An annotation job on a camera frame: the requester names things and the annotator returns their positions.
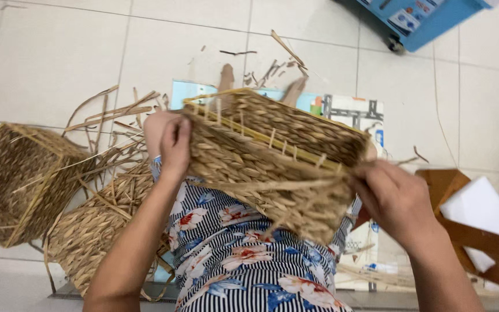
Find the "unfinished basket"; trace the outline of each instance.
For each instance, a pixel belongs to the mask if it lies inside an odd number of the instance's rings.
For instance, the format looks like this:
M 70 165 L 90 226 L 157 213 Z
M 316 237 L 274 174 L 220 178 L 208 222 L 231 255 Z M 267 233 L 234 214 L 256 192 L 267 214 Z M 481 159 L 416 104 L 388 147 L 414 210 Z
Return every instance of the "unfinished basket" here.
M 48 231 L 45 249 L 84 296 L 99 263 L 126 227 L 131 216 L 153 186 L 148 162 L 143 161 L 83 205 L 62 216 Z M 173 269 L 160 257 L 169 251 L 168 233 L 163 233 L 156 262 L 167 272 Z
M 202 99 L 218 95 L 229 103 L 215 114 Z M 190 171 L 204 178 L 201 185 L 250 204 L 273 228 L 321 244 L 332 240 L 354 198 L 348 169 L 363 159 L 368 134 L 251 89 L 184 103 L 194 122 Z
M 95 160 L 57 133 L 20 124 L 0 125 L 0 245 L 11 247 L 42 236 L 80 187 L 67 181 Z M 38 181 L 27 188 L 30 182 Z

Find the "striped fabric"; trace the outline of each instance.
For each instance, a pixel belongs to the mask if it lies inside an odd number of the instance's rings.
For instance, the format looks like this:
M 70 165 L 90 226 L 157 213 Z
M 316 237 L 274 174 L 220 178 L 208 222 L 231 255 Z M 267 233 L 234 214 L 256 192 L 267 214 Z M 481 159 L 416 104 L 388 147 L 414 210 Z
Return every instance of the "striped fabric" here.
M 159 178 L 161 158 L 151 163 Z M 357 198 L 348 210 L 356 216 Z M 355 221 L 344 218 L 329 246 L 276 230 L 250 206 L 183 182 L 169 217 L 177 311 L 351 311 L 333 296 L 336 263 Z

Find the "person's left hand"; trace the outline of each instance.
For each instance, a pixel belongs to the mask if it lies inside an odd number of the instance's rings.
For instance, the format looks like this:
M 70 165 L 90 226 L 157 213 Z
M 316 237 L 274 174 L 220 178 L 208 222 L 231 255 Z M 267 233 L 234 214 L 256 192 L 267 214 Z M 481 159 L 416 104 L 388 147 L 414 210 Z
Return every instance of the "person's left hand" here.
M 161 177 L 182 181 L 190 164 L 192 123 L 184 116 L 167 123 L 161 139 Z

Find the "forearm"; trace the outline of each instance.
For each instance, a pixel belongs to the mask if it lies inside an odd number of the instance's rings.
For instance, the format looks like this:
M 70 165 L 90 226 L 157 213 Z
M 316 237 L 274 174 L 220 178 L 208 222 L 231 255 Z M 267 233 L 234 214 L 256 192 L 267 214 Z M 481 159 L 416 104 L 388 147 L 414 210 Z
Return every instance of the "forearm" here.
M 450 237 L 437 224 L 427 240 L 408 253 L 421 311 L 484 311 Z
M 92 303 L 137 299 L 155 257 L 161 234 L 180 186 L 178 179 L 160 179 L 100 263 L 86 296 Z

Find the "wooden chair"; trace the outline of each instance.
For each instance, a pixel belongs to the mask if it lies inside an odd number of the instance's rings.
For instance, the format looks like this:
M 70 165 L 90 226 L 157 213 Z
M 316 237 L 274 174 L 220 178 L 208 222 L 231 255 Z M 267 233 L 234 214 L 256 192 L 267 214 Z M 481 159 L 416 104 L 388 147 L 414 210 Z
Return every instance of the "wooden chair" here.
M 499 235 L 447 220 L 440 213 L 440 205 L 471 180 L 457 169 L 418 170 L 415 174 L 423 177 L 429 185 L 430 202 L 434 214 L 450 235 L 463 268 L 467 272 L 499 284 Z M 495 260 L 496 264 L 488 271 L 480 273 L 463 249 L 464 246 L 485 252 Z

